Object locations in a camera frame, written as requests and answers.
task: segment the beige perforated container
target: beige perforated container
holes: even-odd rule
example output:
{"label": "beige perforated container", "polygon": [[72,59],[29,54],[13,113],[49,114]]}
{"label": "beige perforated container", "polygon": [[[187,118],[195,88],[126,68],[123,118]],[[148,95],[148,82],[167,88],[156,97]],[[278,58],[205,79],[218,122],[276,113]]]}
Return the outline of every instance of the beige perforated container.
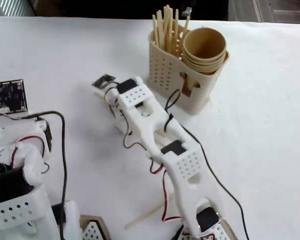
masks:
{"label": "beige perforated container", "polygon": [[[183,27],[179,26],[178,32],[182,31]],[[179,89],[181,95],[176,104],[189,114],[198,114],[209,99],[209,94],[229,58],[229,53],[226,52],[224,62],[216,72],[206,75],[191,69],[178,57],[157,47],[153,32],[150,33],[148,40],[150,59],[147,85],[167,98]]]}

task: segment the floor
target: floor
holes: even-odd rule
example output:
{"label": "floor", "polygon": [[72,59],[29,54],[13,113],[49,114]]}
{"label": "floor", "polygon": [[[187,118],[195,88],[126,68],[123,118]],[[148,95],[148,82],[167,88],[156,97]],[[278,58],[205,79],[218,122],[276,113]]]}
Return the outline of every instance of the floor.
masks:
{"label": "floor", "polygon": [[300,24],[300,0],[229,0],[229,21]]}

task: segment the circuit board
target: circuit board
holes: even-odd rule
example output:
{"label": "circuit board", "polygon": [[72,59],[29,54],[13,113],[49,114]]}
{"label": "circuit board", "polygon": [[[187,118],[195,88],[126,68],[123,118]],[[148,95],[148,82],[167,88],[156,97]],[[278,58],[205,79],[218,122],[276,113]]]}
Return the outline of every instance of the circuit board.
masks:
{"label": "circuit board", "polygon": [[0,82],[0,115],[27,111],[24,80]]}

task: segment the white table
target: white table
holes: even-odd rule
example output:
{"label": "white table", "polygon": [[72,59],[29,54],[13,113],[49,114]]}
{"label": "white table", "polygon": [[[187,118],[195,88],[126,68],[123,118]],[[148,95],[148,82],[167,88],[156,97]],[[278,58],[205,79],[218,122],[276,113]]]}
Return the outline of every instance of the white table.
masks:
{"label": "white table", "polygon": [[[216,174],[242,203],[251,239],[300,239],[300,25],[189,24],[201,26],[224,34],[230,59],[199,115],[171,111],[202,141]],[[31,110],[65,115],[66,198],[83,214],[102,216],[114,240],[167,240],[180,225],[163,224],[159,210],[125,230],[163,200],[161,174],[149,174],[140,148],[123,148],[123,135],[91,91],[105,73],[119,81],[147,76],[151,28],[150,20],[0,17],[0,81],[23,78]],[[56,203],[61,124],[49,119],[54,145],[45,182]],[[229,197],[224,206],[244,239],[239,208]]]}

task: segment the stacked paper cups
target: stacked paper cups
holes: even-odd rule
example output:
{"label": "stacked paper cups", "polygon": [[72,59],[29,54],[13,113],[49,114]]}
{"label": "stacked paper cups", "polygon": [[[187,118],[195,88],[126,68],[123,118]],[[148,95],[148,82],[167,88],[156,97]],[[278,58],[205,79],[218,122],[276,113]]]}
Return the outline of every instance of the stacked paper cups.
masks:
{"label": "stacked paper cups", "polygon": [[182,46],[182,61],[205,75],[214,74],[223,65],[227,52],[224,36],[208,27],[190,31]]}

